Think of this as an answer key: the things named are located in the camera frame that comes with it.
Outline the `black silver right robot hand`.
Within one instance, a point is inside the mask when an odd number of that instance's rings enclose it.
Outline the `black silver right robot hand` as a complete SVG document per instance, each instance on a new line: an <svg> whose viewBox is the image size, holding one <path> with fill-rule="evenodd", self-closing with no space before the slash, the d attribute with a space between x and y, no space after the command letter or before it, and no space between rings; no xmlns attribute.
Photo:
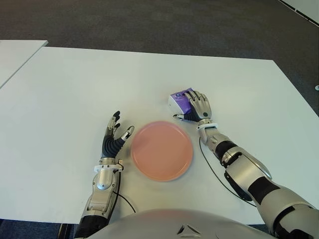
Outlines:
<svg viewBox="0 0 319 239"><path fill-rule="evenodd" d="M211 107L205 94L188 89L175 93L173 99L182 110L181 114L174 114L174 118L194 122L211 119Z"/></svg>

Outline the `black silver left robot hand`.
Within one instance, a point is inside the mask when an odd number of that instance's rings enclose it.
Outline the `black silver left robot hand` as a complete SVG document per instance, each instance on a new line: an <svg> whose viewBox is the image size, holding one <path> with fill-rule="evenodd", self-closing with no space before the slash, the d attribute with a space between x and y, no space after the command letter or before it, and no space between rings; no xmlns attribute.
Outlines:
<svg viewBox="0 0 319 239"><path fill-rule="evenodd" d="M120 111L116 111L110 118L102 142L101 160L105 158L116 158L125 142L132 136L135 127L130 126L119 138L115 139L115 132L120 127L118 120Z"/></svg>

